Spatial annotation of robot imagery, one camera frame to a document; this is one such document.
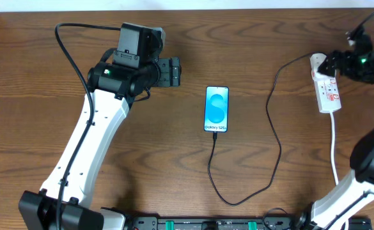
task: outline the smartphone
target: smartphone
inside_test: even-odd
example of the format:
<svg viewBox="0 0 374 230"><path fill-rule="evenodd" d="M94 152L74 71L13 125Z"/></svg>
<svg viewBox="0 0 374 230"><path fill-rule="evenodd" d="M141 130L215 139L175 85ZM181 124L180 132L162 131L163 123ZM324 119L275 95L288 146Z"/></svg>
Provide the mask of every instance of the smartphone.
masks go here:
<svg viewBox="0 0 374 230"><path fill-rule="evenodd" d="M204 130L226 132L228 130L228 102L230 89L225 86L206 87Z"/></svg>

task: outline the phone wallpaper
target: phone wallpaper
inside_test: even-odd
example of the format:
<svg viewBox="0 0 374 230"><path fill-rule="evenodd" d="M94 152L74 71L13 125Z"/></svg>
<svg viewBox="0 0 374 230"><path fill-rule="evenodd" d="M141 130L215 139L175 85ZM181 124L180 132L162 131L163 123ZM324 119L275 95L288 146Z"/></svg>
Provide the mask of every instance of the phone wallpaper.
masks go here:
<svg viewBox="0 0 374 230"><path fill-rule="evenodd" d="M206 89L205 131L226 132L228 124L228 88Z"/></svg>

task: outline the power strip outlet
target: power strip outlet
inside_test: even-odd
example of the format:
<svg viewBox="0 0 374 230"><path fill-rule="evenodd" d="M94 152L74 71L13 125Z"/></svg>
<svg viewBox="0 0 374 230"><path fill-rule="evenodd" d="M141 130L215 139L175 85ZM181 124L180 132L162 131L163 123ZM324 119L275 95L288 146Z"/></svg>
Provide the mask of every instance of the power strip outlet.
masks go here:
<svg viewBox="0 0 374 230"><path fill-rule="evenodd" d="M319 73L318 67L325 61L326 55L313 54L310 57L312 67L312 79L315 82L315 90L319 111L330 113L341 109L340 95L335 76L327 76Z"/></svg>

